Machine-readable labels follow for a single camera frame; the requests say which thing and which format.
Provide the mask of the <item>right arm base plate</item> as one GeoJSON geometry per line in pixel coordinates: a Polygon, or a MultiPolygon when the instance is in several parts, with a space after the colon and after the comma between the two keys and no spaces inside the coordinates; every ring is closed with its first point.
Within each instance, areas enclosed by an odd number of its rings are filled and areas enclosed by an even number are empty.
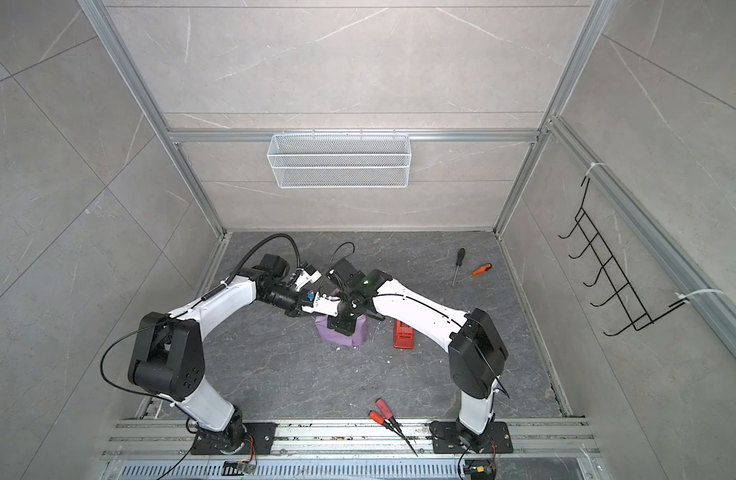
{"type": "Polygon", "coordinates": [[[435,454],[458,454],[465,451],[480,453],[511,454],[514,447],[508,425],[490,421],[485,430],[475,434],[459,421],[432,421],[429,424],[435,454]]]}

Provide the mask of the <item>red tape dispenser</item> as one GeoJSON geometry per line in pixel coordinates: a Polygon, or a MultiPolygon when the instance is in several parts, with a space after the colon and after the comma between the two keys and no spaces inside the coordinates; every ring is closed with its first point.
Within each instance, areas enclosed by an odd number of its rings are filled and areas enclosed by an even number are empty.
{"type": "Polygon", "coordinates": [[[405,323],[396,320],[393,330],[393,346],[397,349],[413,349],[415,345],[415,330],[405,323]]]}

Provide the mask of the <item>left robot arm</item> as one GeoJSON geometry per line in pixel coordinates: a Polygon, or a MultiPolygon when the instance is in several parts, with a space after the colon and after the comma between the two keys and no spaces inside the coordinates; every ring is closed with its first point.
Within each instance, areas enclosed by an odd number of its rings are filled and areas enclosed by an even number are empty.
{"type": "Polygon", "coordinates": [[[168,400],[196,423],[196,436],[222,453],[245,447],[247,429],[239,407],[224,399],[206,379],[203,341],[219,324],[255,300],[275,292],[293,295],[320,278],[297,269],[290,280],[247,270],[221,281],[198,299],[168,313],[145,315],[135,338],[128,380],[140,394],[168,400]]]}

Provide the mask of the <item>pink wrapping paper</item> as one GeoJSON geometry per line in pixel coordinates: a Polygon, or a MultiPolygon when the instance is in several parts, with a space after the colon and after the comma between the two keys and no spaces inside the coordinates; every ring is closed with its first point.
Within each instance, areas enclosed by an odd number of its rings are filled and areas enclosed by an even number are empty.
{"type": "Polygon", "coordinates": [[[357,319],[355,332],[351,335],[345,335],[337,332],[335,329],[329,329],[327,321],[327,316],[317,316],[315,318],[315,327],[323,341],[354,348],[360,347],[365,343],[367,338],[367,318],[365,316],[360,316],[357,319]]]}

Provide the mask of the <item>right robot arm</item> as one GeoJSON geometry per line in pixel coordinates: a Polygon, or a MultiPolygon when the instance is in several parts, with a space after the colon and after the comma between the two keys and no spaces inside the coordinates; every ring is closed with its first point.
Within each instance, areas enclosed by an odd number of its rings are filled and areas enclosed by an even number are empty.
{"type": "Polygon", "coordinates": [[[436,303],[382,272],[358,279],[334,294],[310,294],[313,311],[326,314],[332,328],[353,333],[351,322],[360,316],[399,320],[431,339],[448,354],[450,377],[461,391],[456,420],[462,444],[481,452],[490,441],[493,403],[501,382],[508,350],[487,312],[457,310],[436,303]]]}

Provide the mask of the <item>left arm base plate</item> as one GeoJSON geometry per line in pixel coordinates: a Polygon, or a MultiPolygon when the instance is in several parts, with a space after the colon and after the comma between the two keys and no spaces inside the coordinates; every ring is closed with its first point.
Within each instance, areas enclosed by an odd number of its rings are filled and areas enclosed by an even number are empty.
{"type": "Polygon", "coordinates": [[[271,453],[277,424],[273,422],[231,422],[223,431],[198,428],[191,449],[193,455],[268,455],[271,453]]]}

